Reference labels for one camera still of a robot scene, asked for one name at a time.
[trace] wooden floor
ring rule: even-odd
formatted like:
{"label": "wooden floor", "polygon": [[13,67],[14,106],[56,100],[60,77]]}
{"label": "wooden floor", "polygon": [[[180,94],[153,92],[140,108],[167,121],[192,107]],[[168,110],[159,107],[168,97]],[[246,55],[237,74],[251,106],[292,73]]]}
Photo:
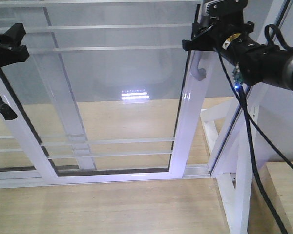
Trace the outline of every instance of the wooden floor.
{"label": "wooden floor", "polygon": [[0,189],[0,234],[228,234],[213,179]]}
{"label": "wooden floor", "polygon": [[[268,162],[260,170],[263,185],[284,226],[293,234],[293,170],[285,162]],[[273,216],[257,191],[269,233],[280,234]]]}
{"label": "wooden floor", "polygon": [[[209,108],[231,97],[206,98],[203,108]],[[114,102],[83,102],[78,103],[88,139],[126,139],[173,137],[178,99],[151,100],[147,103],[124,104]],[[67,141],[63,126],[51,104],[25,105],[29,118],[43,142]],[[0,118],[0,136],[11,135],[4,121]],[[62,135],[63,137],[47,138],[44,136]],[[15,139],[0,139],[0,149],[20,148]],[[71,154],[68,146],[47,147],[50,155]],[[127,143],[91,145],[96,153],[169,151],[171,142]],[[141,167],[166,167],[170,155],[110,156],[96,158],[98,169],[124,169]],[[207,163],[209,151],[203,128],[199,122],[192,142],[188,164]],[[76,165],[73,158],[56,159],[56,165]],[[23,152],[1,152],[0,167],[32,166]]]}

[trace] glass pane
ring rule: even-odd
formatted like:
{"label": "glass pane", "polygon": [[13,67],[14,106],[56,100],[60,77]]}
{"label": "glass pane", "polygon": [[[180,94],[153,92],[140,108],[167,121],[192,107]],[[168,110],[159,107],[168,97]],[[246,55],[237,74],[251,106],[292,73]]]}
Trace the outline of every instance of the glass pane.
{"label": "glass pane", "polygon": [[133,155],[96,157],[98,170],[136,169],[136,168],[166,168],[169,165],[170,155]]}
{"label": "glass pane", "polygon": [[34,59],[3,67],[3,71],[42,141],[67,140]]}
{"label": "glass pane", "polygon": [[170,151],[171,142],[144,142],[144,143],[126,143],[126,144],[105,144],[91,145],[92,152],[100,153],[123,153],[136,151]]}
{"label": "glass pane", "polygon": [[17,171],[17,167],[33,167],[33,164],[23,151],[0,152],[0,168],[10,168],[10,171]]}
{"label": "glass pane", "polygon": [[89,139],[173,137],[178,99],[78,103]]}
{"label": "glass pane", "polygon": [[[202,109],[208,109],[218,104],[231,101],[233,97],[206,97],[203,102]],[[217,132],[219,133],[224,123],[224,118],[214,121]],[[199,120],[195,135],[192,141],[187,164],[201,164],[209,161],[209,147],[206,141],[205,132],[202,122]]]}
{"label": "glass pane", "polygon": [[[77,155],[88,148],[83,154],[137,154],[94,157],[99,170],[169,166],[171,141],[84,144],[81,149],[73,144],[80,141],[74,138],[80,133],[74,133],[71,126],[84,127],[84,140],[174,137],[187,59],[181,41],[191,35],[196,4],[54,4],[0,9],[0,17],[5,18],[0,20],[0,28],[22,22],[27,31],[22,44],[29,48],[30,58],[3,70],[42,144],[58,144],[46,146],[50,158]],[[72,101],[63,93],[70,94]],[[137,93],[144,98],[136,100]],[[67,106],[78,107],[79,113],[63,111]],[[80,118],[68,121],[71,115]],[[59,170],[71,170],[82,164],[80,160],[53,159],[53,163]]]}

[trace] white aluminum frame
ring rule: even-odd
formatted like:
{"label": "white aluminum frame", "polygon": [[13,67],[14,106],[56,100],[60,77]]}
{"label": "white aluminum frame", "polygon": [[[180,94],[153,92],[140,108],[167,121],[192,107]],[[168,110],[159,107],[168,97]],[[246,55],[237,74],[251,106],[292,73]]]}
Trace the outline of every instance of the white aluminum frame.
{"label": "white aluminum frame", "polygon": [[[188,165],[182,179],[192,178],[210,178],[207,164]],[[0,172],[0,188],[37,186],[52,186],[52,184],[47,184],[37,171]]]}
{"label": "white aluminum frame", "polygon": [[[193,58],[195,58],[195,62],[193,64],[198,64],[201,56],[201,52],[190,52],[189,64],[192,64]],[[215,61],[215,54],[210,54],[209,56],[213,57],[211,58],[212,61]],[[208,63],[205,59],[205,64],[200,64],[200,66],[207,69],[207,77],[203,81],[198,81],[198,77],[194,77],[190,72],[187,72],[186,75],[176,128],[176,137],[174,139],[172,138],[174,140],[174,147],[172,151],[168,152],[172,154],[168,172],[58,177],[0,78],[0,93],[2,94],[3,101],[8,103],[19,116],[17,119],[13,121],[7,121],[6,123],[15,139],[18,141],[20,146],[32,161],[33,165],[36,167],[37,172],[48,185],[182,178],[184,175],[188,153],[191,148],[196,125],[199,119],[198,117],[211,78],[213,63]],[[196,171],[203,172],[203,177],[209,177],[209,175],[206,175],[206,169],[206,166],[192,168],[192,173],[190,173],[188,176],[198,176],[194,173]]]}
{"label": "white aluminum frame", "polygon": [[[46,26],[46,27],[26,27],[26,33],[54,33],[59,31],[69,31],[78,29],[115,29],[115,28],[175,28],[192,27],[191,23],[167,23],[167,24],[120,24],[120,25],[70,25],[70,26]],[[0,33],[4,33],[9,28],[0,28]]]}
{"label": "white aluminum frame", "polygon": [[45,142],[42,146],[64,146],[73,144],[105,145],[105,144],[127,144],[127,143],[150,143],[150,142],[173,142],[174,137],[162,138],[136,138],[136,139],[113,139],[113,140],[86,140],[86,141],[67,141],[67,142]]}
{"label": "white aluminum frame", "polygon": [[100,3],[139,3],[139,2],[186,2],[197,0],[47,0],[47,1],[0,1],[0,8],[49,7],[56,5],[100,4]]}
{"label": "white aluminum frame", "polygon": [[146,46],[98,46],[98,47],[61,47],[28,49],[32,55],[61,54],[77,51],[102,51],[102,50],[159,50],[159,49],[182,49],[181,45],[146,45]]}

